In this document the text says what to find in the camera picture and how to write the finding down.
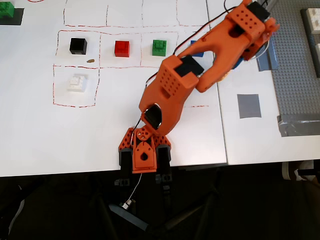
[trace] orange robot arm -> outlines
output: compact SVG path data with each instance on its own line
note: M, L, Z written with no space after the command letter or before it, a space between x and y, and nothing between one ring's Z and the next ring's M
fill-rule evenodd
M131 133L133 141L122 141L123 146L119 146L119 152L124 148L133 149L133 172L157 170L155 139L165 137L176 126L184 103L194 88L203 93L221 81L239 58L251 59L279 27L259 3L243 0L194 44L178 56L171 55L163 60L139 104L145 126ZM216 59L203 73L204 69L192 55L206 51L214 52Z

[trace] white lego brick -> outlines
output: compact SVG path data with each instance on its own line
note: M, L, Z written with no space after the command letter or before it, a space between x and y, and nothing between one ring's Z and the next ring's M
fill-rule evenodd
M84 92L87 86L87 79L85 76L73 76L69 81L68 91Z
M320 62L320 43L315 46L315 49L316 49L316 52L318 53L318 58L319 58L319 62Z
M308 8L306 11L312 34L320 34L320 8Z

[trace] table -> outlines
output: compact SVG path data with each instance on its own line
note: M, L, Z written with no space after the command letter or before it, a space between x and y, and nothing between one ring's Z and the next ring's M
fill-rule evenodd
M208 21L206 1L13 3L24 15L0 26L0 177L120 169L118 146L164 59L152 41L167 40L169 56ZM87 40L86 55L70 53L71 38ZM114 56L116 40L130 41L130 58ZM208 68L212 53L199 61ZM85 93L67 91L74 75L87 76ZM172 166L227 162L217 86L191 94L168 139Z

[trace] green block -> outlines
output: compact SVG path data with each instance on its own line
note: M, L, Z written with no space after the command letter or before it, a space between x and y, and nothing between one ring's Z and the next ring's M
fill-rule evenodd
M9 1L0 2L0 18L2 17L14 17L15 7Z
M164 40L153 40L152 45L152 56L166 56L167 41Z

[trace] black block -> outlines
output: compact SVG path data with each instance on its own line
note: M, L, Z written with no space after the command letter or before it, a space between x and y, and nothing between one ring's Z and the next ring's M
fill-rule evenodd
M70 52L75 55L86 55L87 41L84 38L71 38Z
M197 63L197 61L194 60L191 55L187 55L180 60L182 61L182 64L174 69L180 75L180 77L183 77L190 72L196 76L203 73L203 67Z

